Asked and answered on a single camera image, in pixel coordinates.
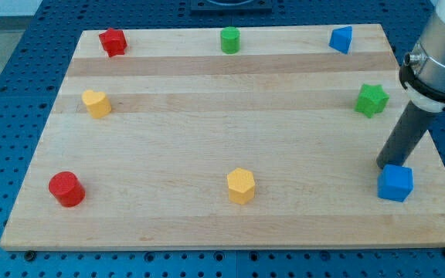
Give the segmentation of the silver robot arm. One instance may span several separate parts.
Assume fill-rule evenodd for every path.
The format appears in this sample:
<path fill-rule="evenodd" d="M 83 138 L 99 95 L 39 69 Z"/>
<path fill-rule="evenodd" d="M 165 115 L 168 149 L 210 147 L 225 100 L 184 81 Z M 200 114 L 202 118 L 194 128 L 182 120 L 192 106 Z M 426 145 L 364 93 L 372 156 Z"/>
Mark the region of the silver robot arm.
<path fill-rule="evenodd" d="M 434 12 L 399 69 L 409 102 L 376 158 L 379 168 L 403 165 L 433 119 L 445 111 L 445 0 L 433 4 Z"/>

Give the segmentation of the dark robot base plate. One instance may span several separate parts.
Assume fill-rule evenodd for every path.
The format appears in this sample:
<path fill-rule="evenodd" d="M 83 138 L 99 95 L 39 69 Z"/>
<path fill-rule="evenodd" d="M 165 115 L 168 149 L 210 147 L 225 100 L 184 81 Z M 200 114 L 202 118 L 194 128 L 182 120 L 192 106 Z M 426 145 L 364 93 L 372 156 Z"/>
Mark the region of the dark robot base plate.
<path fill-rule="evenodd" d="M 189 0 L 192 12 L 268 12 L 273 0 Z"/>

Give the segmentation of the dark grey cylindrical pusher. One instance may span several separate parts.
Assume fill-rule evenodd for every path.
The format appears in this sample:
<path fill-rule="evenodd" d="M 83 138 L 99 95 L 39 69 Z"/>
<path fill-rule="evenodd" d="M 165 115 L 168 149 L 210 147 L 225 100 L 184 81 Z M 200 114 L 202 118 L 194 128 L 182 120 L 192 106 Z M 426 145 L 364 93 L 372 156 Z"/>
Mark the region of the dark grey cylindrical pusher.
<path fill-rule="evenodd" d="M 436 116 L 437 113 L 425 111 L 412 101 L 408 102 L 376 158 L 377 166 L 380 169 L 388 164 L 403 166 Z"/>

